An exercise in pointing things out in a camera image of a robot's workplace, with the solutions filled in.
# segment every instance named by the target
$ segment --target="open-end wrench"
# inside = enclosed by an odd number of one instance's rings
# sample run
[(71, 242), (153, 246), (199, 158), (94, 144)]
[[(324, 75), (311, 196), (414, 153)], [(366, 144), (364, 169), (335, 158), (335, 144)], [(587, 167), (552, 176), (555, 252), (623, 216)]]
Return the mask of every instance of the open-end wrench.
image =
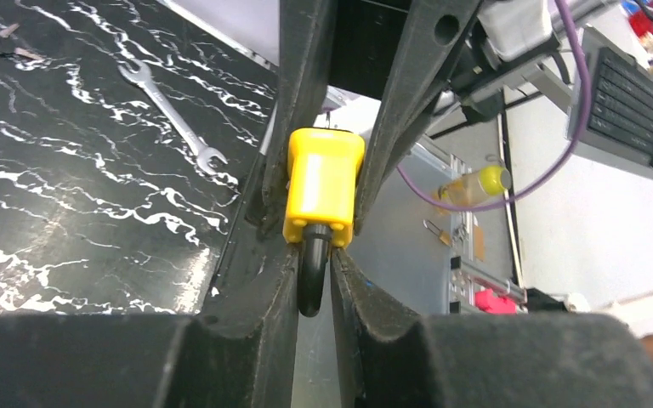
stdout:
[(208, 144), (204, 143), (191, 127), (184, 122), (184, 118), (173, 108), (171, 103), (168, 101), (167, 97), (159, 90), (154, 81), (151, 79), (151, 69), (149, 66), (138, 59), (132, 59), (139, 69), (132, 71), (126, 69), (123, 66), (119, 66), (119, 72), (122, 73), (122, 76), (126, 78), (127, 81), (138, 86), (139, 88), (144, 89), (149, 98), (154, 102), (154, 105), (158, 107), (164, 116), (168, 118), (171, 124), (176, 128), (176, 131), (179, 132), (181, 137), (184, 138), (186, 144), (189, 145), (191, 152), (196, 156), (196, 165), (199, 166), (204, 173), (212, 176), (216, 174), (216, 170), (211, 166), (210, 161), (213, 158), (219, 159), (223, 164), (226, 164), (226, 157), (214, 149), (209, 147)]

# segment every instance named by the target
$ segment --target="yellow cap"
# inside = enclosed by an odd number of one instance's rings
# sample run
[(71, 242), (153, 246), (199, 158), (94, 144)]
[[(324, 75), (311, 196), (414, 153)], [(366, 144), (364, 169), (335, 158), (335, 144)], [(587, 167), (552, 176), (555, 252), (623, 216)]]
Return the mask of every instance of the yellow cap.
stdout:
[(480, 184), (486, 194), (499, 196), (512, 186), (512, 175), (502, 166), (487, 166), (480, 170)]

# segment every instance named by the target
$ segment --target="plastic bottle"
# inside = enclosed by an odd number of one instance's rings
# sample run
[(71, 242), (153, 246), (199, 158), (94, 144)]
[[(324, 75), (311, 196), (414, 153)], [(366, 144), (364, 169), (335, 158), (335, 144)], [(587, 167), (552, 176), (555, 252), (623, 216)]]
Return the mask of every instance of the plastic bottle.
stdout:
[(435, 195), (440, 201), (458, 207), (473, 207), (503, 194), (511, 186), (509, 170), (502, 166), (487, 166), (442, 185)]

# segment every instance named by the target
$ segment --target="black marble table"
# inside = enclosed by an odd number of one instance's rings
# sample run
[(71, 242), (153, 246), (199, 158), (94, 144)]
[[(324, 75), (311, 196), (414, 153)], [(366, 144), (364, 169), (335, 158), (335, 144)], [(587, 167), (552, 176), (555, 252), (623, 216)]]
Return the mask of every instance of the black marble table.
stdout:
[[(198, 311), (275, 74), (156, 0), (0, 0), (17, 22), (45, 60), (0, 56), (0, 313)], [(132, 58), (226, 155), (217, 175), (121, 78)]]

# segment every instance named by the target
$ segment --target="screw hole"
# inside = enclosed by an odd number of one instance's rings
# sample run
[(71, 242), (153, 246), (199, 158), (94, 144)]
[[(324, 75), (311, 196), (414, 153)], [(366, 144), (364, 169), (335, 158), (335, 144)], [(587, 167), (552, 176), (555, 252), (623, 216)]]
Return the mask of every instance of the screw hole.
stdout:
[(454, 41), (459, 33), (459, 20), (453, 15), (445, 15), (434, 26), (434, 39), (439, 45), (447, 45)]

